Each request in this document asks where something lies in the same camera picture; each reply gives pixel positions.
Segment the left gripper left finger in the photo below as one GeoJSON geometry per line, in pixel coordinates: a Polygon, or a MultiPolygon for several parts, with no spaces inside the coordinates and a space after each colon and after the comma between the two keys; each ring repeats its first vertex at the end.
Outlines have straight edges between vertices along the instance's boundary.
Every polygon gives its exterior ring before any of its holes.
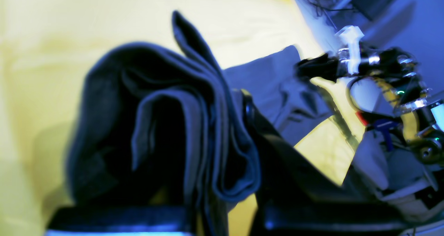
{"type": "Polygon", "coordinates": [[[193,236],[184,206],[65,207],[46,227],[46,236],[193,236]]]}

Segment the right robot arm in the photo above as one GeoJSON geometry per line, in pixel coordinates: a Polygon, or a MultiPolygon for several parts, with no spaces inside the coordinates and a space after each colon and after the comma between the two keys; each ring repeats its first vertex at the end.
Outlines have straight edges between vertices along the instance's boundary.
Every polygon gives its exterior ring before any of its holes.
{"type": "Polygon", "coordinates": [[[297,64],[332,111],[295,145],[329,181],[350,167],[372,198],[407,220],[443,223],[443,101],[428,100],[417,61],[400,48],[342,48],[297,64]]]}

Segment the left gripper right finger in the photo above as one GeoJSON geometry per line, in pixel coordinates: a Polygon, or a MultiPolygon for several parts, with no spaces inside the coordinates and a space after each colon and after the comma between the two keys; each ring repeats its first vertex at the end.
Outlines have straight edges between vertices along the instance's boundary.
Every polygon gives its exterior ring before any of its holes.
{"type": "Polygon", "coordinates": [[[333,184],[288,144],[246,90],[240,113],[252,153],[239,165],[258,208],[251,236],[398,236],[411,227],[396,209],[333,184]]]}

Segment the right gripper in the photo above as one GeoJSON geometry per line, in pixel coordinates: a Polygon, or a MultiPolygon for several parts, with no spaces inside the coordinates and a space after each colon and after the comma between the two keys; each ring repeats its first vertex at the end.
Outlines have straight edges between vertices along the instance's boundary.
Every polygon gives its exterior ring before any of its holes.
{"type": "Polygon", "coordinates": [[[337,58],[324,53],[314,59],[303,59],[296,64],[295,75],[303,81],[315,77],[336,82],[338,78],[352,76],[376,76],[383,79],[401,79],[417,74],[417,61],[408,52],[398,47],[378,50],[360,48],[360,61],[355,70],[349,70],[352,62],[349,48],[338,50],[337,58]]]}

